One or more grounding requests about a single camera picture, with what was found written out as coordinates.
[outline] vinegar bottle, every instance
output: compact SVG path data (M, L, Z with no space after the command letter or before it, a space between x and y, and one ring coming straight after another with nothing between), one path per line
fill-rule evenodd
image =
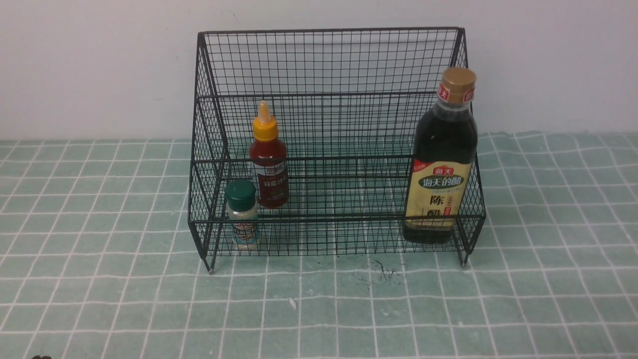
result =
M277 119L268 103L261 101L253 122L255 141L250 146L253 174L257 185L257 202L263 207L279 208L288 202L288 170L286 144L278 138Z
M475 81L476 75L467 68L445 70L437 102L417 125L403 222L407 241L444 244L452 238L452 216L459 213L477 150L470 110Z

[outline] wire mesh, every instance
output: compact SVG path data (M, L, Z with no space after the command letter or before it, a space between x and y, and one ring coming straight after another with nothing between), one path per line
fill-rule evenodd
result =
M476 161L452 241L401 236L412 137L444 69L467 66L463 29L200 33L197 55L188 220L207 267L217 255L455 250L467 260L486 215ZM260 208L261 244L237 250L223 190L252 178L260 100L288 146L290 200Z

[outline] metal wire shelf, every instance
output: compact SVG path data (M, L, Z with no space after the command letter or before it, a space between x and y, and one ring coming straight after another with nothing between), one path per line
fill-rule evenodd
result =
M188 223L207 269L219 255L432 250L456 251L466 263L486 217L476 160L452 241L401 236L412 136L450 66L467 66L464 29L200 33ZM251 178L251 125L262 99L288 146L291 197L280 209L260 209L257 249L236 250L223 189Z

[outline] red label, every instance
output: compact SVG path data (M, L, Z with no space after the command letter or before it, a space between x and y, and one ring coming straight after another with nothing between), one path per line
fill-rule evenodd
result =
M454 169L447 166L440 166L432 170L432 174L437 174L439 176L453 176Z
M470 102L474 98L474 89L469 90L463 96L463 102Z
M255 164L255 181L262 201L277 201L288 197L288 169L285 162L272 167Z
M438 95L442 100L447 101L450 98L450 90L446 88L443 84L439 84Z
M431 164L432 164L432 162L427 164L427 163L421 162L419 160L414 160L414 164L412 165L412 172L423 171L425 168L427 168Z

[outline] dark glass bottle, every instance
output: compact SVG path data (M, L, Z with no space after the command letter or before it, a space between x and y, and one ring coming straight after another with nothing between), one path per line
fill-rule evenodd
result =
M407 241L444 244L452 237L454 218L445 216L458 214L478 143L470 110L475 81L467 68L446 70L436 104L417 125L403 222Z

